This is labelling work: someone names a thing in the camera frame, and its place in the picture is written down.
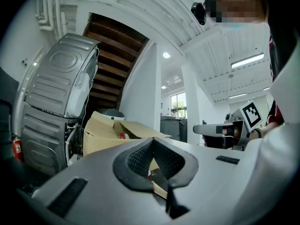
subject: white pipe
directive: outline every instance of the white pipe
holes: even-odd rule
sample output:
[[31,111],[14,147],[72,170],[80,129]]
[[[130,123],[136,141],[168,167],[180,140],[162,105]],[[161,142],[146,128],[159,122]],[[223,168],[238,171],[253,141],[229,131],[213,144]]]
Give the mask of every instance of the white pipe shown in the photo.
[[61,16],[60,16],[60,0],[56,0],[56,22],[57,22],[57,29],[58,29],[58,36],[59,39],[62,38],[62,31],[61,31]]
[[41,19],[38,21],[40,24],[46,24],[48,23],[48,10],[47,10],[47,0],[43,0],[43,10],[44,10],[44,17],[45,19]]
[[56,32],[56,29],[54,29],[54,34],[55,34],[55,39],[58,42],[59,38],[58,38],[58,35],[57,35],[57,32]]
[[53,0],[48,0],[48,13],[49,13],[50,26],[41,26],[39,27],[41,30],[52,31],[54,29],[52,5],[53,5]]
[[67,159],[67,162],[70,160],[69,142],[71,141],[71,138],[73,137],[74,133],[76,132],[77,127],[78,127],[78,124],[75,124],[73,131],[71,132],[70,136],[66,140],[66,159]]
[[39,19],[41,16],[40,11],[39,11],[39,0],[37,0],[37,14],[36,17]]
[[66,25],[66,15],[64,12],[61,12],[61,23],[62,23],[62,31],[63,34],[67,34],[67,25]]

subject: wall outlet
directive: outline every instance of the wall outlet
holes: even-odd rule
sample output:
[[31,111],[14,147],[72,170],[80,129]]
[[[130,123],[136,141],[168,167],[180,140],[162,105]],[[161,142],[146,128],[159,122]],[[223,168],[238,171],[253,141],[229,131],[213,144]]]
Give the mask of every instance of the wall outlet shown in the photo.
[[22,61],[21,61],[21,65],[24,67],[24,68],[26,68],[27,66],[28,66],[28,63],[27,63],[27,58],[25,58],[25,59],[23,59]]

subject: black slot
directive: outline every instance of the black slot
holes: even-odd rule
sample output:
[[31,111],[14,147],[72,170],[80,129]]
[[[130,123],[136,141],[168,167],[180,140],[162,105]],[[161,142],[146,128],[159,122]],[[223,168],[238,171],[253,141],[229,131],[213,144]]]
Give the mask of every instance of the black slot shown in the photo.
[[239,159],[237,158],[232,158],[232,157],[225,157],[225,156],[218,156],[216,158],[216,160],[220,160],[222,162],[226,162],[226,163],[231,163],[231,164],[238,164],[239,163]]
[[48,209],[63,218],[87,183],[85,179],[75,178],[51,203]]

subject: fluorescent light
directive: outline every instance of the fluorescent light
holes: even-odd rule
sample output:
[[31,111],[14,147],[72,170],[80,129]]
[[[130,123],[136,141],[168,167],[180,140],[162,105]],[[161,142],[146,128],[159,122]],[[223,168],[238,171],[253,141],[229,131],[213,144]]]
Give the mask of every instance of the fluorescent light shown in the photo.
[[263,57],[264,57],[264,53],[262,52],[260,54],[254,55],[252,57],[249,57],[249,58],[246,58],[246,59],[243,59],[243,60],[232,63],[231,68],[234,69],[234,68],[243,66],[247,63],[254,62],[254,61],[257,61],[259,59],[263,59]]
[[231,96],[231,97],[229,97],[229,99],[231,99],[231,98],[237,98],[237,97],[244,96],[244,95],[247,95],[247,93],[243,93],[243,94]]
[[163,53],[163,57],[164,57],[164,58],[170,58],[171,55],[170,55],[168,52],[164,52],[164,53]]

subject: window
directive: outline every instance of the window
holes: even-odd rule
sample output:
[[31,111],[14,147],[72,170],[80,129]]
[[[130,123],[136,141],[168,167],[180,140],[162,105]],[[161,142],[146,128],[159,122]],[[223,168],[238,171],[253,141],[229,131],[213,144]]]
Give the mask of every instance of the window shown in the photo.
[[171,96],[171,116],[188,118],[185,92]]

